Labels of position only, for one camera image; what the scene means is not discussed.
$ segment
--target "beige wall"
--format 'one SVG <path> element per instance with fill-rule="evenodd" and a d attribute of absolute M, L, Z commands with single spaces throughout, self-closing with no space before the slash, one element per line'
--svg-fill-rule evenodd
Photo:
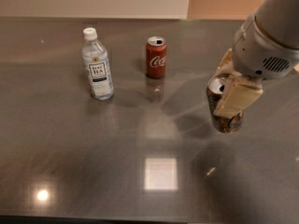
<path fill-rule="evenodd" d="M 0 0 L 0 18 L 245 19 L 263 0 Z"/>

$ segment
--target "can held by gripper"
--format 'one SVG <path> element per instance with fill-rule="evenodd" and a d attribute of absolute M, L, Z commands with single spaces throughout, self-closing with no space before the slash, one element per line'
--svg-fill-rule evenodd
<path fill-rule="evenodd" d="M 218 101 L 222 97 L 228 77 L 229 75 L 227 74 L 215 76 L 209 80 L 206 87 L 206 96 L 208 99 L 213 126 L 216 130 L 222 133 L 237 132 L 241 128 L 244 118 L 244 111 L 241 111 L 230 119 L 214 115 L 214 110 L 216 109 Z"/>
<path fill-rule="evenodd" d="M 166 42 L 159 36 L 148 39 L 147 50 L 147 76 L 160 78 L 165 76 Z"/>

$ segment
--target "plastic bottle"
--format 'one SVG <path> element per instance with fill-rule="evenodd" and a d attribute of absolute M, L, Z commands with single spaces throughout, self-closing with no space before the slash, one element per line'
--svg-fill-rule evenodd
<path fill-rule="evenodd" d="M 97 39 L 94 28 L 84 29 L 83 34 L 85 43 L 82 57 L 93 97 L 97 100 L 106 100 L 114 93 L 107 50 Z"/>

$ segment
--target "coca-cola logo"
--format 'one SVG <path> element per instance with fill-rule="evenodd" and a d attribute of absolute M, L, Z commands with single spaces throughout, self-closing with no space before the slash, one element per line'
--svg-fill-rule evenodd
<path fill-rule="evenodd" d="M 166 57 L 161 58 L 160 56 L 155 56 L 150 60 L 149 65 L 151 67 L 164 66 L 165 62 L 166 62 Z"/>

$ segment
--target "white bottle cap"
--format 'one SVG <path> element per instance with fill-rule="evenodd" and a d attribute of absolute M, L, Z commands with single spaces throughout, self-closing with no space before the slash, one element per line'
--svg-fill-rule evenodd
<path fill-rule="evenodd" d="M 97 38 L 96 30 L 92 27 L 85 28 L 83 34 L 84 39 L 87 41 L 94 41 Z"/>

